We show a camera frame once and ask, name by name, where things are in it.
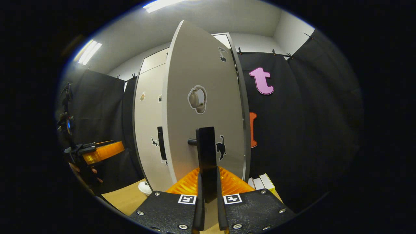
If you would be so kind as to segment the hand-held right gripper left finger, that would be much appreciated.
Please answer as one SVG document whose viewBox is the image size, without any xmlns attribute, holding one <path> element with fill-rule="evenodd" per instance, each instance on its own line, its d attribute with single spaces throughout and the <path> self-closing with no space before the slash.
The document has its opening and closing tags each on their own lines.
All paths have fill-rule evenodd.
<svg viewBox="0 0 416 234">
<path fill-rule="evenodd" d="M 196 168 L 166 192 L 154 190 L 129 217 L 159 234 L 199 234 L 205 223 L 201 181 Z"/>
</svg>

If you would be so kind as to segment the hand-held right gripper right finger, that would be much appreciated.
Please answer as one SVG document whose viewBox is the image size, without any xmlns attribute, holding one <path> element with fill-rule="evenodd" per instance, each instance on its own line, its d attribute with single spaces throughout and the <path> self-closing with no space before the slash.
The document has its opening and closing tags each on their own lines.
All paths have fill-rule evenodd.
<svg viewBox="0 0 416 234">
<path fill-rule="evenodd" d="M 261 234 L 296 214 L 268 189 L 254 190 L 228 170 L 217 167 L 217 216 L 226 234 Z"/>
</svg>

